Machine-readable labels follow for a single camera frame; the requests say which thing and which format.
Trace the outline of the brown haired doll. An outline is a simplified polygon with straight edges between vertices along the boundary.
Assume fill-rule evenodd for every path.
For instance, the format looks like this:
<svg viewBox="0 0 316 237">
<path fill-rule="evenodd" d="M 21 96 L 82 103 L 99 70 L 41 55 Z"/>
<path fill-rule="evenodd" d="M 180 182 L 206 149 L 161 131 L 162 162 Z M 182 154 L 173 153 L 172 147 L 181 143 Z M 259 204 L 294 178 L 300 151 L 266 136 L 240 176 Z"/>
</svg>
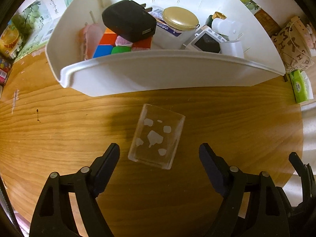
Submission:
<svg viewBox="0 0 316 237">
<path fill-rule="evenodd" d="M 307 24 L 306 29 L 308 31 L 307 44 L 310 49 L 315 49 L 315 28 L 312 24 Z"/>
</svg>

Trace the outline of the round gold tin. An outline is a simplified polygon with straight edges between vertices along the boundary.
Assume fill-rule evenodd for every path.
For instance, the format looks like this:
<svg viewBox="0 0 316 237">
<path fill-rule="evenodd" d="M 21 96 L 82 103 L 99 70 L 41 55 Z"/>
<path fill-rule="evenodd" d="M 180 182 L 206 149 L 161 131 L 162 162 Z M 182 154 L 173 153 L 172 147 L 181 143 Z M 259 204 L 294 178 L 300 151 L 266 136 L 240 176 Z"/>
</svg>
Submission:
<svg viewBox="0 0 316 237">
<path fill-rule="evenodd" d="M 163 10 L 162 18 L 170 27 L 179 31 L 192 31 L 199 26 L 199 20 L 191 11 L 180 7 Z"/>
</svg>

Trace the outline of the white foam sponge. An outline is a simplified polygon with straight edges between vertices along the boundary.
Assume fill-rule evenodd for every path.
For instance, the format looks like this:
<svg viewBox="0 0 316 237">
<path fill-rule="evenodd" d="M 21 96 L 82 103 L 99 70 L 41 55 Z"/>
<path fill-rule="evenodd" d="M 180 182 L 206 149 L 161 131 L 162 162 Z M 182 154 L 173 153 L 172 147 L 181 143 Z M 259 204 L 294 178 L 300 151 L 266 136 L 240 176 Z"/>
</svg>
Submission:
<svg viewBox="0 0 316 237">
<path fill-rule="evenodd" d="M 220 35 L 227 36 L 230 40 L 238 38 L 242 26 L 242 23 L 228 18 L 224 20 L 216 18 L 212 22 L 212 30 Z"/>
</svg>

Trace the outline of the white toy camera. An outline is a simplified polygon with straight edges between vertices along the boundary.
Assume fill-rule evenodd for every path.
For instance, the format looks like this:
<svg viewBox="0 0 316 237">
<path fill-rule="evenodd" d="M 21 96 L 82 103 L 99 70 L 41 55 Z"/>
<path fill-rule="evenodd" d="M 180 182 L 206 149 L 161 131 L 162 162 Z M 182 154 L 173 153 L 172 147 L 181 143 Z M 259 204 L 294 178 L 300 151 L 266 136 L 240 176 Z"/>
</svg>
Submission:
<svg viewBox="0 0 316 237">
<path fill-rule="evenodd" d="M 219 54 L 221 52 L 220 44 L 226 41 L 223 36 L 214 32 L 207 25 L 204 25 L 183 43 L 181 49 Z"/>
</svg>

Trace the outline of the clear acrylic block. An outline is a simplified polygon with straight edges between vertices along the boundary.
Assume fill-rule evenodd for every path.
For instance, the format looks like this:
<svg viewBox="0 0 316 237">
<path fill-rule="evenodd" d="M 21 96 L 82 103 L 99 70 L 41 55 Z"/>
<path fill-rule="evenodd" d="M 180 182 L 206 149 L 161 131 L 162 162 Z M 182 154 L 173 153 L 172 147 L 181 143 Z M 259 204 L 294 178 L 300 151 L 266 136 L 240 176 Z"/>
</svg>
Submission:
<svg viewBox="0 0 316 237">
<path fill-rule="evenodd" d="M 182 114 L 144 104 L 128 159 L 164 170 L 171 169 L 184 122 Z"/>
</svg>

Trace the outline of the pink correction tape dispenser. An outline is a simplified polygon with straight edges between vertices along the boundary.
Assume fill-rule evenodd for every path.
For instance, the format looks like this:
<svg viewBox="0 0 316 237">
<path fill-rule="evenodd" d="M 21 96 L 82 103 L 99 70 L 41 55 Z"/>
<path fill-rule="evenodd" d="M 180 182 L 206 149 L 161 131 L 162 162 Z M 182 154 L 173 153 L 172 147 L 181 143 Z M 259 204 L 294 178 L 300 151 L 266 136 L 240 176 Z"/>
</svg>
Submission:
<svg viewBox="0 0 316 237">
<path fill-rule="evenodd" d="M 81 60 L 93 58 L 102 36 L 103 30 L 99 24 L 85 24 L 78 34 Z"/>
</svg>

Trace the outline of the red pen holder can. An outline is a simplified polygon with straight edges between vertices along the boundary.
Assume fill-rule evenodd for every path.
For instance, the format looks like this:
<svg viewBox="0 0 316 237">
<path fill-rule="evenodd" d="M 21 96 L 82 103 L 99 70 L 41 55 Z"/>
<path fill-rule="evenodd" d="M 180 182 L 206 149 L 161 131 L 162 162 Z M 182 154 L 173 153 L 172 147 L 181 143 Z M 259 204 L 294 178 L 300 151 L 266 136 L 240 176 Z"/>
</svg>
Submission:
<svg viewBox="0 0 316 237">
<path fill-rule="evenodd" d="M 9 75 L 11 73 L 12 64 L 11 62 L 0 55 L 0 85 L 5 86 Z"/>
</svg>

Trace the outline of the white 33W charger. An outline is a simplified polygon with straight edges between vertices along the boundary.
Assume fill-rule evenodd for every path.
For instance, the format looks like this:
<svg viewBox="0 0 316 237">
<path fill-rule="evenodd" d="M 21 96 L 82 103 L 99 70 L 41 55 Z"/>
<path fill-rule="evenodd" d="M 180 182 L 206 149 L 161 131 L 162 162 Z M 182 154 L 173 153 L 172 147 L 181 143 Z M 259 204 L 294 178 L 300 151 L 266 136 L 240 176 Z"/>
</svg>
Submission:
<svg viewBox="0 0 316 237">
<path fill-rule="evenodd" d="M 226 41 L 220 43 L 221 54 L 244 58 L 242 42 L 239 40 Z"/>
</svg>

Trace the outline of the white plastic storage bin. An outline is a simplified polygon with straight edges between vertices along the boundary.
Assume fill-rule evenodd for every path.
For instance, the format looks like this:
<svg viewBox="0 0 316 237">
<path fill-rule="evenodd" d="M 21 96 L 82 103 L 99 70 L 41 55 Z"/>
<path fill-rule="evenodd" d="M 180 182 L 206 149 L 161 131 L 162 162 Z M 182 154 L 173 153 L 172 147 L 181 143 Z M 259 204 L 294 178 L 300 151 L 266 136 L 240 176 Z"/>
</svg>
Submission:
<svg viewBox="0 0 316 237">
<path fill-rule="evenodd" d="M 121 0 L 73 0 L 46 46 L 55 79 L 91 97 L 143 90 L 253 86 L 285 74 L 282 60 L 268 34 L 240 0 L 133 0 L 148 6 L 180 6 L 201 23 L 214 12 L 241 23 L 238 39 L 244 58 L 188 50 L 161 50 L 107 55 L 82 60 L 78 34 L 92 18 Z"/>
</svg>

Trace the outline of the black power adapter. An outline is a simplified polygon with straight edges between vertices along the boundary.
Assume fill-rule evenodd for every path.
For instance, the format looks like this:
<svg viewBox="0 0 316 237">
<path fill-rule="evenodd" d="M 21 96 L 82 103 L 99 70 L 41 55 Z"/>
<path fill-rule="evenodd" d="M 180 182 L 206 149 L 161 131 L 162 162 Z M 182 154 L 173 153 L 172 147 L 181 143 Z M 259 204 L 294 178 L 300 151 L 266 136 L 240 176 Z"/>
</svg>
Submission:
<svg viewBox="0 0 316 237">
<path fill-rule="evenodd" d="M 155 34 L 156 19 L 140 4 L 122 0 L 107 7 L 102 12 L 104 25 L 123 37 L 135 43 Z"/>
</svg>

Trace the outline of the colourful magic cube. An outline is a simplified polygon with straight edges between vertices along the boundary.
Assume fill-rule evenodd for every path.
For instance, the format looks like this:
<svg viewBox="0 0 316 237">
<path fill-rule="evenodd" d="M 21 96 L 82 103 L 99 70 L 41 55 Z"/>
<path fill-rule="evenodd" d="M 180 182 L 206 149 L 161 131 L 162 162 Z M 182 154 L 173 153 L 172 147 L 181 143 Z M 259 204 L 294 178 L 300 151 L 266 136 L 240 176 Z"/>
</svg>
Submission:
<svg viewBox="0 0 316 237">
<path fill-rule="evenodd" d="M 103 57 L 112 54 L 127 53 L 131 51 L 150 50 L 153 37 L 150 36 L 138 42 L 130 42 L 115 32 L 106 28 L 103 37 L 96 47 L 93 58 Z"/>
</svg>

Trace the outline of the letter print fabric bag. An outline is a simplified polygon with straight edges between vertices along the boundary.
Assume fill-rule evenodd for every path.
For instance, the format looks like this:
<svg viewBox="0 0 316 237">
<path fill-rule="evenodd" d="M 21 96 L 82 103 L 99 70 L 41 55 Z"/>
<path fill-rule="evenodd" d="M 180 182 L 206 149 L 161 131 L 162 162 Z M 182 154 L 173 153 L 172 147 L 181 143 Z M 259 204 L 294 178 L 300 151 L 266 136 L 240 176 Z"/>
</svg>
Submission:
<svg viewBox="0 0 316 237">
<path fill-rule="evenodd" d="M 296 70 L 304 71 L 314 65 L 315 49 L 308 47 L 307 35 L 306 24 L 294 16 L 271 37 L 287 74 Z"/>
</svg>

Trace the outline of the green tissue pack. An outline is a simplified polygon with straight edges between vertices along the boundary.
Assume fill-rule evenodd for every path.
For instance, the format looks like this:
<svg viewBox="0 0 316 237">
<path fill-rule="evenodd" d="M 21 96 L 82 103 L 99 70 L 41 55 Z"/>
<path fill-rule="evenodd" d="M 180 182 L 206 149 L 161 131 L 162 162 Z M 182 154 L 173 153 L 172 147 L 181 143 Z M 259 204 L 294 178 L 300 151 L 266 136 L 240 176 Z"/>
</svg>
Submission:
<svg viewBox="0 0 316 237">
<path fill-rule="evenodd" d="M 312 100 L 313 90 L 305 71 L 296 70 L 289 74 L 296 103 L 300 104 Z"/>
</svg>

